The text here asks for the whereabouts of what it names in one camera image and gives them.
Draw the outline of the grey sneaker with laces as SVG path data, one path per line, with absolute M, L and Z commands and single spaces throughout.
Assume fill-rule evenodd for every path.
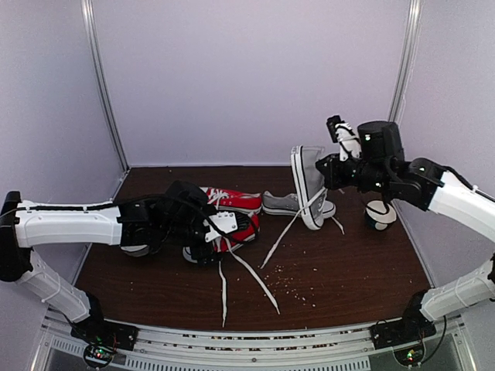
M 316 169 L 316 162 L 323 157 L 322 147 L 295 146 L 291 150 L 290 162 L 295 194 L 299 199 L 299 211 L 275 241 L 261 264 L 265 267 L 276 251 L 282 238 L 292 224 L 301 219 L 309 230 L 320 230 L 327 219 L 331 219 L 342 233 L 343 225 L 336 217 L 336 205 L 327 199 L 327 188 L 323 175 Z

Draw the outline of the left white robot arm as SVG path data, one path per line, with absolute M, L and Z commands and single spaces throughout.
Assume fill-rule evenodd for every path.
M 103 343 L 111 337 L 111 326 L 98 299 L 50 268 L 35 253 L 36 246 L 99 243 L 151 253 L 169 242 L 201 249 L 237 228 L 232 212 L 217 210 L 189 182 L 175 181 L 163 194 L 95 204 L 35 203 L 11 191 L 1 210 L 1 280 L 24 284 L 93 342 Z

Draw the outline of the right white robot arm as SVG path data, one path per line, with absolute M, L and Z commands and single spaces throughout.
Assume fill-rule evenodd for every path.
M 371 121 L 353 130 L 340 116 L 326 122 L 337 154 L 316 162 L 325 186 L 377 192 L 385 203 L 403 200 L 423 211 L 447 216 L 488 240 L 494 239 L 494 199 L 470 185 L 456 170 L 427 158 L 405 160 L 399 128 Z M 433 322 L 462 308 L 494 298 L 494 260 L 454 281 L 416 294 L 397 323 L 396 333 L 410 342 Z

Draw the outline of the back red sneaker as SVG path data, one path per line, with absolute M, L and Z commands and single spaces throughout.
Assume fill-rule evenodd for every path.
M 200 187 L 208 198 L 208 203 L 218 210 L 238 211 L 240 213 L 259 213 L 262 208 L 260 193 L 247 193 L 230 189 Z

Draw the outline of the red sneaker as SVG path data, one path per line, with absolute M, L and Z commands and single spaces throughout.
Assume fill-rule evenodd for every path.
M 222 327 L 225 326 L 228 314 L 228 281 L 224 274 L 222 261 L 225 255 L 230 255 L 236 260 L 257 282 L 265 297 L 271 302 L 276 313 L 280 315 L 280 309 L 275 296 L 270 292 L 268 286 L 261 279 L 255 269 L 241 256 L 236 250 L 254 242 L 259 237 L 260 225 L 259 218 L 255 212 L 249 214 L 235 213 L 237 218 L 237 229 L 231 233 L 225 232 L 225 236 L 219 235 L 207 243 L 206 249 L 200 251 L 198 248 L 183 248 L 183 257 L 186 261 L 197 264 L 198 266 L 207 266 L 214 264 L 217 266 L 217 273 L 221 282 L 221 304 L 222 304 Z
M 230 189 L 200 187 L 208 198 L 208 203 L 218 210 L 238 211 L 240 213 L 259 213 L 262 208 L 260 193 L 247 193 Z

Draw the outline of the white fluted bowl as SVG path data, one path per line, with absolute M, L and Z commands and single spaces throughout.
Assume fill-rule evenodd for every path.
M 149 253 L 148 245 L 120 246 L 121 251 L 131 257 L 143 257 Z

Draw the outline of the grey sneaker at back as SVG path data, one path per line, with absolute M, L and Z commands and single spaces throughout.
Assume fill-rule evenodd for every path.
M 262 194 L 262 210 L 268 215 L 294 216 L 299 211 L 299 199 L 295 193 L 274 196 L 269 191 Z

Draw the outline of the front red sneaker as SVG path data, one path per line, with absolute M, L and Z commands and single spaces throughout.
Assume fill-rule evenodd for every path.
M 236 250 L 254 242 L 259 237 L 260 225 L 259 218 L 255 212 L 249 214 L 235 213 L 237 218 L 237 229 L 231 233 L 225 232 L 225 236 L 219 235 L 207 243 L 206 249 L 200 251 L 198 248 L 183 248 L 183 257 L 186 261 L 197 264 L 198 266 L 207 266 L 214 264 L 217 266 L 217 273 L 221 282 L 221 304 L 222 304 L 222 327 L 225 326 L 228 314 L 228 281 L 224 274 L 222 261 L 225 255 L 230 255 L 236 260 L 257 282 L 265 297 L 271 302 L 276 313 L 280 315 L 280 309 L 275 296 L 270 292 L 268 286 L 261 279 L 255 269 L 241 256 Z

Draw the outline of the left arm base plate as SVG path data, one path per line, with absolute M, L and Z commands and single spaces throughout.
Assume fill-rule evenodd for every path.
M 84 331 L 81 327 L 71 325 L 70 335 L 84 340 L 90 345 L 99 345 L 110 350 L 132 351 L 138 337 L 138 328 L 116 322 L 106 322 L 102 329 L 94 334 Z

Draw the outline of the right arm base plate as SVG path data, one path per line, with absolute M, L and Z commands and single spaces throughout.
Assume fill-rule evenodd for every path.
M 377 322 L 370 327 L 370 337 L 375 349 L 418 342 L 435 334 L 435 325 L 424 319 L 401 318 L 390 322 Z

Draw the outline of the front aluminium rail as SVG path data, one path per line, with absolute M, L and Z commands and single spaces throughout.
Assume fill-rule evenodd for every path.
M 119 349 L 106 370 L 478 370 L 458 315 L 435 335 L 378 349 L 371 323 L 283 332 L 212 332 L 137 325 L 131 350 Z M 411 350 L 425 363 L 407 366 Z

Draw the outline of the right aluminium frame post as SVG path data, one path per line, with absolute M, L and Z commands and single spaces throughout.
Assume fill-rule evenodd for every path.
M 405 36 L 401 51 L 401 60 L 391 100 L 388 120 L 399 123 L 402 108 L 405 105 L 405 94 L 409 78 L 413 70 L 415 54 L 418 45 L 418 34 L 422 14 L 422 1 L 411 0 L 408 8 L 408 18 L 405 26 Z

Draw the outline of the aluminium frame post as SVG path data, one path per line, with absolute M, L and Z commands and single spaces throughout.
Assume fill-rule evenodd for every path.
M 118 157 L 118 161 L 123 172 L 127 172 L 130 167 L 125 155 L 121 136 L 118 131 L 117 123 L 114 116 L 111 97 L 109 94 L 108 84 L 104 75 L 104 65 L 101 59 L 100 45 L 97 37 L 97 25 L 94 17 L 94 4 L 91 0 L 82 0 L 80 2 L 84 28 L 87 34 L 87 40 L 90 47 L 90 54 L 93 61 L 94 73 L 97 81 L 97 90 L 101 106 L 104 113 L 104 119 L 109 130 L 111 142 Z
M 399 123 L 402 108 L 405 105 L 405 94 L 409 78 L 413 70 L 415 54 L 418 45 L 418 34 L 422 14 L 422 1 L 411 0 L 408 8 L 408 18 L 405 26 L 405 36 L 401 51 L 401 60 L 391 100 L 388 120 Z

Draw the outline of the left aluminium frame post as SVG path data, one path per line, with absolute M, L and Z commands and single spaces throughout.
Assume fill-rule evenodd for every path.
M 100 45 L 97 37 L 97 25 L 94 17 L 94 4 L 91 0 L 82 0 L 80 2 L 84 28 L 87 34 L 87 40 L 90 47 L 90 54 L 93 61 L 94 73 L 97 81 L 97 90 L 101 106 L 104 113 L 104 119 L 109 130 L 111 142 L 118 157 L 118 161 L 123 172 L 127 172 L 130 167 L 125 155 L 121 136 L 118 131 L 117 123 L 114 116 L 111 97 L 109 94 L 108 84 L 104 75 L 104 65 L 101 59 Z

